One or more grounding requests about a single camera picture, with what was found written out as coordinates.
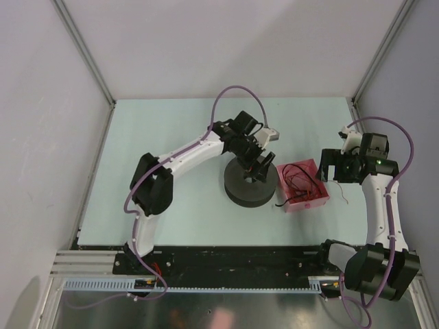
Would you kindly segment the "pink plastic box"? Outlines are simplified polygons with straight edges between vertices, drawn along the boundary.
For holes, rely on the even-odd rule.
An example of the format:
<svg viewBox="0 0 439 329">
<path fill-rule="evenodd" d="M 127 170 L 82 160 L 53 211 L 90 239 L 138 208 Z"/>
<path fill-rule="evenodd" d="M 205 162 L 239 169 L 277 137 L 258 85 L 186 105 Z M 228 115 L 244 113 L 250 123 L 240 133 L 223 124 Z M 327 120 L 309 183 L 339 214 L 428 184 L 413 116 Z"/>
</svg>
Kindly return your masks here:
<svg viewBox="0 0 439 329">
<path fill-rule="evenodd" d="M 316 178 L 314 159 L 280 164 L 276 170 L 281 198 L 276 207 L 286 213 L 317 208 L 330 199 L 324 183 Z"/>
</svg>

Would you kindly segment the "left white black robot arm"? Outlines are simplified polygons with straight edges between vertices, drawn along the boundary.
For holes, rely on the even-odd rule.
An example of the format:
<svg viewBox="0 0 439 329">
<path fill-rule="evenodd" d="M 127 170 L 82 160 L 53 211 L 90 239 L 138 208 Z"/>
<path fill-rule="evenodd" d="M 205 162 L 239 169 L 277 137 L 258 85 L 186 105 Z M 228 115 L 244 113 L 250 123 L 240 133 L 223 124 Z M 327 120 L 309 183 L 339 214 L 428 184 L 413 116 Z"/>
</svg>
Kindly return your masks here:
<svg viewBox="0 0 439 329">
<path fill-rule="evenodd" d="M 135 216 L 132 236 L 124 246 L 129 268 L 138 274 L 150 269 L 158 218 L 173 201 L 174 182 L 207 160 L 232 154 L 224 170 L 228 198 L 244 208 L 267 204 L 278 176 L 272 163 L 275 155 L 266 148 L 278 138 L 279 133 L 267 123 L 242 111 L 234 119 L 212 122 L 201 137 L 176 151 L 159 157 L 143 154 L 123 206 L 125 213 Z"/>
</svg>

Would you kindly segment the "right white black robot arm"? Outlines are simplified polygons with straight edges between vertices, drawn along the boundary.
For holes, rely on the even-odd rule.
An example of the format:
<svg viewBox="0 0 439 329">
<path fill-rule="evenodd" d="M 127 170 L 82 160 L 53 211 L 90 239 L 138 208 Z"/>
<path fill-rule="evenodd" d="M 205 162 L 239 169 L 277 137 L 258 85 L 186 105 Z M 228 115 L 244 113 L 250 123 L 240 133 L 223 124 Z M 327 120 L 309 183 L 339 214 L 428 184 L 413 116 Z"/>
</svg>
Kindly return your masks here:
<svg viewBox="0 0 439 329">
<path fill-rule="evenodd" d="M 409 251 L 399 221 L 397 162 L 388 159 L 383 134 L 361 134 L 347 127 L 339 133 L 341 149 L 323 149 L 316 179 L 327 182 L 329 168 L 338 183 L 359 184 L 366 200 L 367 237 L 363 247 L 326 240 L 316 266 L 324 275 L 344 273 L 347 289 L 397 301 L 420 269 Z"/>
</svg>

